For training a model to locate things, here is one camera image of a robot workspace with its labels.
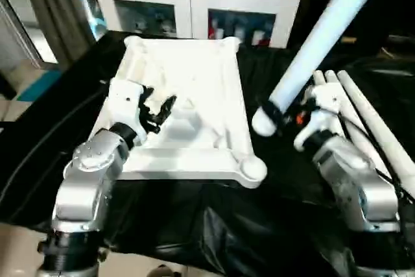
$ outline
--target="white pipe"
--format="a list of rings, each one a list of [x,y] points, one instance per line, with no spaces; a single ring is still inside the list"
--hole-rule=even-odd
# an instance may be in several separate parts
[[[123,59],[119,64],[117,78],[131,81],[141,81],[138,75],[142,72],[137,69],[144,68],[147,63],[143,53],[143,40],[137,36],[129,36],[124,39],[126,47]]]
[[[385,152],[402,186],[415,197],[414,162],[350,76],[345,71],[339,72],[337,76],[379,146]]]
[[[343,34],[366,0],[330,0],[317,24],[298,51],[288,70],[271,93],[272,101],[285,113],[330,49]],[[271,136],[277,126],[259,108],[252,126],[262,136]]]
[[[316,86],[319,86],[321,84],[325,84],[326,80],[324,78],[323,72],[322,71],[315,71],[313,73],[313,80],[314,80],[314,84]]]
[[[338,78],[334,71],[326,71],[326,79],[328,82],[339,82]],[[344,117],[349,119],[355,125],[357,125],[360,129],[368,133],[362,124],[359,115],[355,111],[352,103],[349,100],[346,92],[343,88],[340,87],[340,96],[341,96],[341,104],[340,104],[340,112]],[[364,136],[359,130],[357,130],[353,125],[345,122],[346,128],[349,132],[351,141],[357,146],[358,149],[363,151],[367,157],[372,159],[373,163],[375,164],[376,168],[390,177],[390,173],[385,166],[382,158],[380,157],[379,153],[376,151],[375,147],[370,143],[370,141]]]
[[[326,84],[326,79],[324,78],[322,71],[315,71],[313,73],[313,80],[316,86],[321,86],[322,84]],[[335,116],[331,117],[331,123],[330,123],[329,128],[332,133],[336,133],[339,136],[342,136],[343,138],[346,137],[344,135],[342,124],[340,123],[340,120],[338,120],[337,117]]]

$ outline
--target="curtain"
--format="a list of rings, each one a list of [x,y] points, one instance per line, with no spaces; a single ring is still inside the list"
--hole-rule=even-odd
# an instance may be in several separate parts
[[[61,70],[66,70],[94,43],[80,0],[30,0]]]

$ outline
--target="white cabinet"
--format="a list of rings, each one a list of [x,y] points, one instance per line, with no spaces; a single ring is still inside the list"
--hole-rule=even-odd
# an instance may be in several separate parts
[[[285,47],[300,0],[99,0],[112,30]]]

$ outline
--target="floor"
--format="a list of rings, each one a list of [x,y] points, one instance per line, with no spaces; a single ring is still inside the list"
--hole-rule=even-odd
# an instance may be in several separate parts
[[[45,71],[34,68],[29,61],[23,61],[15,69],[2,73],[18,94],[11,101],[0,94],[0,121],[15,121],[32,104],[30,101],[18,101],[17,98]]]
[[[38,50],[42,60],[44,62],[57,63],[56,58],[54,57],[54,54],[46,41],[45,35],[43,35],[43,32],[40,29],[34,27],[25,28],[34,46]]]
[[[0,277],[33,277],[42,263],[42,255],[37,253],[39,241],[45,234],[0,223]],[[145,277],[160,265],[170,267],[183,277],[218,277],[216,274],[194,267],[185,267],[158,259],[135,254],[110,253],[100,265],[99,277],[137,276]]]

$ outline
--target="glass cabinet door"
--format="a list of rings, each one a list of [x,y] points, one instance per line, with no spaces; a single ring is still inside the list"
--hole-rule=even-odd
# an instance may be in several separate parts
[[[191,0],[193,37],[284,48],[300,0]]]
[[[108,29],[192,38],[190,0],[99,0]]]

